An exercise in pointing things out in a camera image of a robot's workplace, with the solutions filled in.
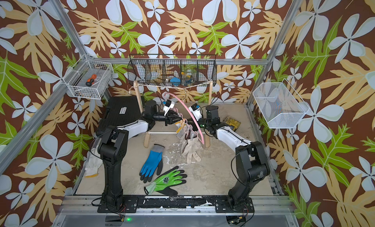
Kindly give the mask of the pink clip hanger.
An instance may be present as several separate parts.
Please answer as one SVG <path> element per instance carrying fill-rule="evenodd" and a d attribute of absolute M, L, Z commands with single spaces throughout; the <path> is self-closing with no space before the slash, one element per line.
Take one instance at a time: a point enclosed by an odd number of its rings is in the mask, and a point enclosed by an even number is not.
<path fill-rule="evenodd" d="M 167 92 L 168 95 L 170 96 L 173 96 L 178 102 L 180 102 L 183 107 L 188 111 L 189 115 L 191 116 L 192 120 L 194 121 L 194 124 L 196 125 L 197 127 L 197 130 L 200 134 L 200 138 L 199 141 L 204 145 L 205 144 L 205 139 L 204 139 L 204 136 L 203 136 L 203 133 L 202 133 L 202 130 L 200 129 L 200 125 L 198 123 L 198 120 L 196 119 L 196 116 L 194 115 L 193 113 L 193 110 L 190 109 L 189 107 L 187 107 L 187 105 L 180 99 L 178 98 L 176 95 L 174 95 L 173 93 L 170 93 L 170 92 Z M 170 109 L 173 109 L 174 108 L 174 105 L 175 105 L 175 102 L 171 102 L 171 104 L 167 104 L 167 101 L 164 103 L 164 108 L 163 108 L 163 111 L 164 111 L 164 115 L 166 116 L 166 114 L 169 112 Z"/>

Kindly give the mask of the green rubber glove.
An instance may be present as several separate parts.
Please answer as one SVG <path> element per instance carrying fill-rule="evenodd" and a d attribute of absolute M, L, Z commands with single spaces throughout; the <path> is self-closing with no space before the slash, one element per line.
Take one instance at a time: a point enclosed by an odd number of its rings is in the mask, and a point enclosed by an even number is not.
<path fill-rule="evenodd" d="M 166 196 L 177 196 L 178 191 L 172 189 L 172 187 L 185 184 L 185 178 L 187 178 L 185 171 L 180 170 L 178 166 L 175 166 L 161 174 L 148 186 L 145 186 L 145 194 L 151 195 L 154 192 L 158 192 Z"/>

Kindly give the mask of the white cotton glove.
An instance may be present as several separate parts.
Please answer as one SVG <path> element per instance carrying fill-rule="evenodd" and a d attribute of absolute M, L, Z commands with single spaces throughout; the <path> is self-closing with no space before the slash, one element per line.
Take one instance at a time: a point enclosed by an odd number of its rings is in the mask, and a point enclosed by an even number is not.
<path fill-rule="evenodd" d="M 198 132 L 194 131 L 191 125 L 188 125 L 185 129 L 185 140 L 194 139 L 198 137 Z"/>

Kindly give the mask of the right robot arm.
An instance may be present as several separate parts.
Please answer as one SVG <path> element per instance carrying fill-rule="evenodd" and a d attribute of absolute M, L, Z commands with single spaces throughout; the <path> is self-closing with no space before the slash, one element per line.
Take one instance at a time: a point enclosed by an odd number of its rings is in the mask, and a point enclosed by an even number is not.
<path fill-rule="evenodd" d="M 264 146 L 258 141 L 251 142 L 245 139 L 234 132 L 227 123 L 222 122 L 218 106 L 215 105 L 206 107 L 206 117 L 200 119 L 198 124 L 201 129 L 235 152 L 230 163 L 235 162 L 236 184 L 228 192 L 228 207 L 233 212 L 249 207 L 249 194 L 271 172 Z"/>

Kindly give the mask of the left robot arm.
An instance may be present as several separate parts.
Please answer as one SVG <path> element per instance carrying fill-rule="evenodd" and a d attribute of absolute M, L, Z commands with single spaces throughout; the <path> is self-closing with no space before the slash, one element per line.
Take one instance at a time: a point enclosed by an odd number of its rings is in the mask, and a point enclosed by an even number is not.
<path fill-rule="evenodd" d="M 121 100 L 121 97 L 110 99 L 97 129 L 97 135 L 101 138 L 98 153 L 104 165 L 105 181 L 100 207 L 111 212 L 119 212 L 125 207 L 121 164 L 127 153 L 128 140 L 151 130 L 156 122 L 171 125 L 182 119 L 173 110 L 175 103 L 171 100 L 164 103 L 162 112 L 158 111 L 158 105 L 153 100 L 145 103 L 144 112 L 132 106 L 134 100 L 127 103 L 121 103 Z"/>

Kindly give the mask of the yellow drill bit box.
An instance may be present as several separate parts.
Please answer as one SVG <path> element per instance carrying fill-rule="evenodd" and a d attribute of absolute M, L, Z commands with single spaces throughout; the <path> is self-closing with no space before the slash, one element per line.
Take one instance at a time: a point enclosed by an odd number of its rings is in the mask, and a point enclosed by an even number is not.
<path fill-rule="evenodd" d="M 240 125 L 241 125 L 241 122 L 230 117 L 230 116 L 227 116 L 225 119 L 224 119 L 224 123 L 227 124 L 233 131 L 236 131 Z"/>

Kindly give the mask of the blue object in basket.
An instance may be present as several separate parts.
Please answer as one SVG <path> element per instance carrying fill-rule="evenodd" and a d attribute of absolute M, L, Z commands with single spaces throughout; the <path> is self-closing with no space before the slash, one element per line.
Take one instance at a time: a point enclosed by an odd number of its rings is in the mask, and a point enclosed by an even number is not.
<path fill-rule="evenodd" d="M 170 79 L 170 84 L 173 86 L 179 86 L 181 83 L 181 80 L 177 77 L 173 77 Z"/>

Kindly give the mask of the clear bottle in basket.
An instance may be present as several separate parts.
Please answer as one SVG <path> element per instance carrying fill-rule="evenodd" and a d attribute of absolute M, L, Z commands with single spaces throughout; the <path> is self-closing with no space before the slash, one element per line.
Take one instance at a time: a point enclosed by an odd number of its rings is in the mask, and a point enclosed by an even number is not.
<path fill-rule="evenodd" d="M 184 80 L 185 82 L 194 82 L 195 81 L 195 74 L 194 70 L 192 69 L 186 69 L 184 72 Z"/>

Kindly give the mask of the blue rubber glove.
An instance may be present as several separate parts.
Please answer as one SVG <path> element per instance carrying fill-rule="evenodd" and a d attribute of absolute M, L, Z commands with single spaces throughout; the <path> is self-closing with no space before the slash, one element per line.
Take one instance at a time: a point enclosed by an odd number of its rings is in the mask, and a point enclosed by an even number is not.
<path fill-rule="evenodd" d="M 145 161 L 139 173 L 140 180 L 144 183 L 151 182 L 153 175 L 160 175 L 163 169 L 163 152 L 165 147 L 159 144 L 154 144 L 150 150 L 149 156 Z"/>

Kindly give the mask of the black plastic tool case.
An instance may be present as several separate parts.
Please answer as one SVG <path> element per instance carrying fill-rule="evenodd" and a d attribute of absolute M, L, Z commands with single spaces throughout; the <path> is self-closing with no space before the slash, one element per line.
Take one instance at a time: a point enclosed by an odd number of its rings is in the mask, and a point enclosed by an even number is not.
<path fill-rule="evenodd" d="M 96 136 L 105 133 L 108 126 L 124 126 L 141 117 L 136 96 L 111 97 L 106 105 L 103 118 L 99 121 Z"/>

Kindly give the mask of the white mesh basket right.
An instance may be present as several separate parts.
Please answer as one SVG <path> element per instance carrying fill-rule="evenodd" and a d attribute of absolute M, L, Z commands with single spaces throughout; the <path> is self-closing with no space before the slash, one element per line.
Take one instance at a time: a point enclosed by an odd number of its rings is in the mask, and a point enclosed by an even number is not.
<path fill-rule="evenodd" d="M 253 96 L 271 129 L 296 127 L 310 109 L 286 79 L 260 84 L 253 91 Z"/>

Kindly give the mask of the orange black screwdriver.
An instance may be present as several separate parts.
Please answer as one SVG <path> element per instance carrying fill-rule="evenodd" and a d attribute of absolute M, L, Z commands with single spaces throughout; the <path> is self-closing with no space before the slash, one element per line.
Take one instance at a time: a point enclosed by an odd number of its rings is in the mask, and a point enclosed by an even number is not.
<path fill-rule="evenodd" d="M 96 74 L 93 74 L 87 81 L 86 86 L 90 87 L 94 84 L 95 79 L 97 78 Z"/>

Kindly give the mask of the wooden drying rack frame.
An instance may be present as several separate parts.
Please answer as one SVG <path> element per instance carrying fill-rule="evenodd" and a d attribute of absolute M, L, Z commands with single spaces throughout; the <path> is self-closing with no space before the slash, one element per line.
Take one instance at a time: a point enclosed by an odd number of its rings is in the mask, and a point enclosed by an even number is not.
<path fill-rule="evenodd" d="M 204 84 L 208 84 L 209 85 L 209 100 L 208 100 L 208 104 L 211 105 L 213 103 L 213 81 L 208 81 L 208 82 L 205 82 L 205 83 L 202 83 L 202 84 L 198 84 L 198 85 L 195 85 L 195 86 L 201 86 L 201 85 L 204 85 Z M 139 109 L 140 109 L 140 112 L 142 113 L 144 111 L 144 107 L 143 107 L 143 103 L 142 103 L 142 99 L 141 99 L 141 94 L 140 94 L 140 91 L 139 91 L 139 86 L 144 86 L 144 85 L 141 85 L 138 83 L 138 81 L 134 81 L 134 84 L 131 88 L 134 89 L 135 91 L 135 96 L 137 98 L 137 101 L 138 101 L 138 106 L 139 106 Z M 208 138 L 207 135 L 205 135 L 205 139 L 203 139 L 203 132 L 201 131 L 199 125 L 198 125 L 198 122 L 196 121 L 195 117 L 193 116 L 192 112 L 190 112 L 190 110 L 188 109 L 187 105 L 185 104 L 185 102 L 183 100 L 181 100 L 180 98 L 178 98 L 176 95 L 174 95 L 173 93 L 169 93 L 168 94 L 172 97 L 174 97 L 178 102 L 180 102 L 183 107 L 188 111 L 188 113 L 190 114 L 190 116 L 192 117 L 192 119 L 194 120 L 197 128 L 198 128 L 198 132 L 200 134 L 200 137 L 201 138 L 198 138 L 199 141 L 205 145 L 206 148 L 209 148 L 210 147 L 210 139 Z"/>

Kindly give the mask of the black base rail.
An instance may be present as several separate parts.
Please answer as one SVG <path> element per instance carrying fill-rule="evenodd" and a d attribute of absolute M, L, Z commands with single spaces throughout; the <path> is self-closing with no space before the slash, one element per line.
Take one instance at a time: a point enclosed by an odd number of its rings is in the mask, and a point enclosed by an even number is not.
<path fill-rule="evenodd" d="M 155 209 L 198 209 L 199 207 L 212 207 L 214 213 L 250 214 L 254 212 L 254 205 L 250 197 L 238 204 L 227 195 L 207 196 L 144 196 L 124 195 L 120 200 L 120 207 L 115 209 L 103 201 L 98 206 L 99 213 L 136 213 L 142 208 Z"/>

